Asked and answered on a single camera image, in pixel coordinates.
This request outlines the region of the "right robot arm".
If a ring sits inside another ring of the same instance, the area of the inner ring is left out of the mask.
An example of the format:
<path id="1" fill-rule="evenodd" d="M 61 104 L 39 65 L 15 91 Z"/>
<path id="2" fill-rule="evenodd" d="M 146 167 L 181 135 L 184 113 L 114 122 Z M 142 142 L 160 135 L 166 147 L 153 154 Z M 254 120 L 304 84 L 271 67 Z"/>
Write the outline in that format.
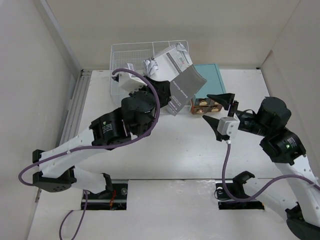
<path id="1" fill-rule="evenodd" d="M 241 111 L 233 93 L 211 94 L 209 98 L 228 112 L 220 119 L 204 117 L 217 141 L 230 146 L 238 131 L 261 136 L 260 147 L 281 172 L 269 183 L 260 182 L 249 171 L 231 179 L 222 172 L 214 192 L 218 203 L 234 209 L 260 202 L 283 218 L 298 239 L 319 239 L 320 185 L 302 141 L 287 128 L 292 113 L 286 103 L 269 96 L 258 111 Z"/>

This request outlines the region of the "grey Canon setup guide booklet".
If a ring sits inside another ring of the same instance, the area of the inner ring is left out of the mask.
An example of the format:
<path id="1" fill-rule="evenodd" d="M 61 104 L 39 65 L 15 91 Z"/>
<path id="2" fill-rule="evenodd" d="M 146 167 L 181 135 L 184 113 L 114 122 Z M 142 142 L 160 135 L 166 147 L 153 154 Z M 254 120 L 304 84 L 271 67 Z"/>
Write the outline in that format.
<path id="1" fill-rule="evenodd" d="M 206 82 L 192 64 L 170 81 L 171 98 L 166 107 L 167 111 L 176 116 Z"/>

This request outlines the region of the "teal and orange drawer box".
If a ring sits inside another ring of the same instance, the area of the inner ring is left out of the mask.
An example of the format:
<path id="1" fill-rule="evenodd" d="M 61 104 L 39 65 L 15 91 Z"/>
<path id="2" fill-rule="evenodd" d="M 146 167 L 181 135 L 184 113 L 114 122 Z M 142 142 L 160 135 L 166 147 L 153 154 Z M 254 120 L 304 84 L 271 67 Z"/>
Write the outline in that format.
<path id="1" fill-rule="evenodd" d="M 222 110 L 222 105 L 211 100 L 207 95 L 220 95 L 226 93 L 219 65 L 195 64 L 196 71 L 206 80 L 206 83 L 190 101 L 190 112 L 193 115 L 214 114 Z"/>

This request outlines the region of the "aluminium rail left side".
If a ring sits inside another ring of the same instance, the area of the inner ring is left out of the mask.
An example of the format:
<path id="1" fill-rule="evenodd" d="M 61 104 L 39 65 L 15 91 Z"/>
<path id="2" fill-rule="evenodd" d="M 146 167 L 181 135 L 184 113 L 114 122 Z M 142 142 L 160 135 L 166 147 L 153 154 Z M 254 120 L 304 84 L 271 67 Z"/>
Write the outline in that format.
<path id="1" fill-rule="evenodd" d="M 82 69 L 77 79 L 71 76 L 55 147 L 66 143 L 77 135 L 91 76 L 92 71 L 88 69 Z"/>

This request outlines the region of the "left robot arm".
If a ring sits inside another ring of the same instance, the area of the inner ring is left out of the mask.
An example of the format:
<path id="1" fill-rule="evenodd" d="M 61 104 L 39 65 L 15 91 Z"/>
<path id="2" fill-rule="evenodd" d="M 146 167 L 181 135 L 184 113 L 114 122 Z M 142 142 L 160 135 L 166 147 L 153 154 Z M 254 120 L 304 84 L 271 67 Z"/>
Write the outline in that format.
<path id="1" fill-rule="evenodd" d="M 78 163 L 115 148 L 129 145 L 134 140 L 151 134 L 159 119 L 160 108 L 171 97 L 169 81 L 147 78 L 145 85 L 121 100 L 121 106 L 93 120 L 88 128 L 76 137 L 50 151 L 35 150 L 33 163 L 38 172 L 32 175 L 32 184 L 46 192 L 58 193 L 70 188 L 82 189 L 101 198 L 113 192 L 112 180 L 107 173 L 92 173 L 77 166 Z"/>

